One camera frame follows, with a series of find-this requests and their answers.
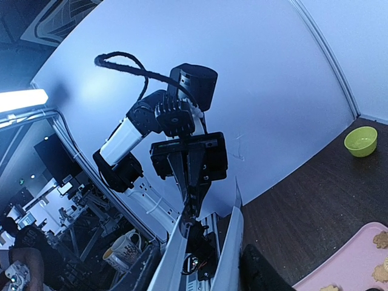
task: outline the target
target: ceiling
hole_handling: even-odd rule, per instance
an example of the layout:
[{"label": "ceiling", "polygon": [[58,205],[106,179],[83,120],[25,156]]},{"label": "ceiling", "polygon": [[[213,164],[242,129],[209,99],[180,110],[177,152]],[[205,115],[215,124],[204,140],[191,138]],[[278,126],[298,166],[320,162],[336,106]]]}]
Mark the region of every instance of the ceiling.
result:
[{"label": "ceiling", "polygon": [[1,0],[0,92],[28,88],[55,48],[101,1]]}]

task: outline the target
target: white backdrop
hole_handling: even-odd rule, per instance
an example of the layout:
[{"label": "white backdrop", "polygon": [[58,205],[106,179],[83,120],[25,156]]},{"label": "white backdrop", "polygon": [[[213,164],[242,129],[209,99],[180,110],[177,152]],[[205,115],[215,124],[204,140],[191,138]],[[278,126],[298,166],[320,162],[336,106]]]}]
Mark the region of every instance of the white backdrop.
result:
[{"label": "white backdrop", "polygon": [[[225,134],[229,171],[226,180],[213,183],[201,216],[230,212],[235,176],[246,204],[352,122],[326,60],[288,1],[105,0],[34,79],[65,114],[91,163],[93,152],[118,125],[144,83],[141,77],[94,66],[95,56],[117,50],[136,55],[147,69],[165,75],[184,62],[218,72],[206,117],[210,132]],[[165,88],[151,81],[148,93]],[[173,179],[162,181],[150,162],[151,143],[163,139],[149,136],[133,153],[154,187],[179,211],[181,197]],[[138,206],[130,207],[159,230]]]},{"label": "white backdrop", "polygon": [[388,120],[388,2],[303,0],[334,51],[363,115]]}]

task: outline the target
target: person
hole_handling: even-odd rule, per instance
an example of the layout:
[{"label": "person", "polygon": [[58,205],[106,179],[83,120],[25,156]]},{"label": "person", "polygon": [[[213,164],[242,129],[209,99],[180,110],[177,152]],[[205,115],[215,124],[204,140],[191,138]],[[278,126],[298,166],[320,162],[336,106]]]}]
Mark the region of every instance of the person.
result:
[{"label": "person", "polygon": [[0,250],[0,290],[8,290],[10,284],[5,271],[14,262],[25,264],[30,271],[27,291],[43,291],[44,263],[40,251],[31,248]]},{"label": "person", "polygon": [[54,290],[60,290],[63,286],[61,273],[65,269],[64,260],[61,254],[49,245],[45,235],[34,226],[25,226],[19,230],[11,217],[6,217],[1,225],[10,236],[15,238],[14,249],[28,247],[40,251],[45,267],[44,284]]}]

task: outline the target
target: green bowl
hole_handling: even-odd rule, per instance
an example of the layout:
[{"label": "green bowl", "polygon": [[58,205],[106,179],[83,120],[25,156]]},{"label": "green bowl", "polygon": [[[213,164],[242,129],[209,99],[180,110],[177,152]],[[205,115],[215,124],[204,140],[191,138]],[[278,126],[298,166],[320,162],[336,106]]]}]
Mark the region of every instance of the green bowl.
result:
[{"label": "green bowl", "polygon": [[377,130],[370,126],[358,127],[346,136],[344,143],[353,156],[369,156],[377,146]]}]

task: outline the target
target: cookie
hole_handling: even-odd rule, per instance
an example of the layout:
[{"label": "cookie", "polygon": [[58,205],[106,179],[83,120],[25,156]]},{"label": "cookie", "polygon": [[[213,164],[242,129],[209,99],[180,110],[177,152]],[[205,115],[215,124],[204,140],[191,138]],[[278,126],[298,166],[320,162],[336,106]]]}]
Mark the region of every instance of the cookie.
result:
[{"label": "cookie", "polygon": [[372,276],[374,277],[376,282],[388,282],[388,272],[384,269],[383,265],[378,265],[377,267],[375,267],[375,271],[373,272]]},{"label": "cookie", "polygon": [[321,291],[340,291],[337,287],[333,285],[327,286],[326,288],[322,288]]},{"label": "cookie", "polygon": [[373,238],[373,243],[376,244],[378,249],[388,248],[388,232],[381,232]]}]

